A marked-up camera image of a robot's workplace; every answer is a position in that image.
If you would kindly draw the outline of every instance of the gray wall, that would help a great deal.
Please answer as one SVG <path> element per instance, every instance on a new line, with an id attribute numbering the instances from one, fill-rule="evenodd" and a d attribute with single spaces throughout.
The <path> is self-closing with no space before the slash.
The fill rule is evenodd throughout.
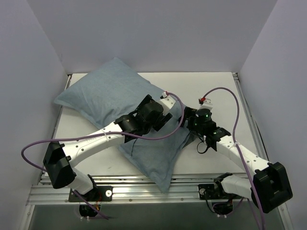
<path id="1" fill-rule="evenodd" d="M 52 99 L 67 76 L 25 0 L 0 1 L 0 228 L 17 229 L 39 170 L 23 161 L 23 146 L 50 137 L 58 108 Z M 29 158 L 42 164 L 45 146 Z"/>
<path id="2" fill-rule="evenodd" d="M 287 168 L 296 230 L 307 225 L 306 10 L 306 0 L 278 0 L 240 72 L 268 155 Z"/>
<path id="3" fill-rule="evenodd" d="M 276 0 L 28 0 L 68 73 L 239 71 Z"/>

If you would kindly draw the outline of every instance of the gray fabric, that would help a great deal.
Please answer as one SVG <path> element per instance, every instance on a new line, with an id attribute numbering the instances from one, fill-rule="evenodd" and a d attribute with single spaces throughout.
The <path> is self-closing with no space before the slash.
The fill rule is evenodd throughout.
<path id="1" fill-rule="evenodd" d="M 77 110 L 97 128 L 103 128 L 121 115 L 133 111 L 146 95 L 150 94 L 154 100 L 159 100 L 162 92 L 115 58 L 70 86 L 54 103 Z M 181 116 L 179 103 L 170 113 L 173 118 L 159 132 L 151 130 L 146 136 L 160 137 L 173 131 Z M 176 159 L 188 137 L 189 131 L 181 128 L 166 139 L 132 140 L 122 144 L 119 150 L 162 192 L 166 192 Z"/>

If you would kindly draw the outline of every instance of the white plastic part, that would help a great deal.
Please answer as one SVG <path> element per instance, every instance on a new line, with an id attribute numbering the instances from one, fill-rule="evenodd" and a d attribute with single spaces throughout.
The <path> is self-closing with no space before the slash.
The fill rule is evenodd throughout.
<path id="1" fill-rule="evenodd" d="M 226 193 L 237 194 L 239 196 L 251 199 L 251 186 L 248 179 L 231 175 L 224 178 L 221 185 Z"/>
<path id="2" fill-rule="evenodd" d="M 166 115 L 170 111 L 170 109 L 175 105 L 176 101 L 172 96 L 167 95 L 166 92 L 162 93 L 162 97 L 163 99 L 157 102 L 163 107 L 163 115 Z"/>
<path id="3" fill-rule="evenodd" d="M 256 174 L 255 170 L 259 169 L 261 171 L 268 167 L 269 161 L 260 158 L 259 156 L 249 151 L 240 143 L 236 144 L 240 146 L 240 149 L 244 157 L 244 161 L 248 166 L 248 170 L 251 176 Z M 221 138 L 219 142 L 216 143 L 216 149 L 219 153 L 228 157 L 237 166 L 239 166 L 242 170 L 245 171 L 239 152 L 236 148 L 236 144 L 234 143 L 232 136 L 225 136 Z"/>
<path id="4" fill-rule="evenodd" d="M 73 182 L 68 185 L 68 187 L 78 191 L 78 193 L 82 195 L 91 191 L 93 189 L 93 182 L 88 175 L 85 175 L 75 168 L 72 168 L 72 170 L 76 173 L 76 177 Z"/>
<path id="5" fill-rule="evenodd" d="M 71 167 L 75 167 L 84 159 L 105 150 L 111 146 L 119 145 L 125 142 L 125 136 L 121 134 L 108 135 L 108 132 L 122 132 L 119 125 L 112 122 L 105 128 L 98 130 L 90 135 L 106 133 L 105 136 L 89 138 L 79 141 L 61 142 L 65 144 L 63 151 L 65 155 L 71 157 L 69 161 Z"/>
<path id="6" fill-rule="evenodd" d="M 211 100 L 209 98 L 206 98 L 206 100 L 204 100 L 203 104 L 200 106 L 199 109 L 209 109 L 211 111 L 212 108 L 213 108 L 213 104 Z"/>

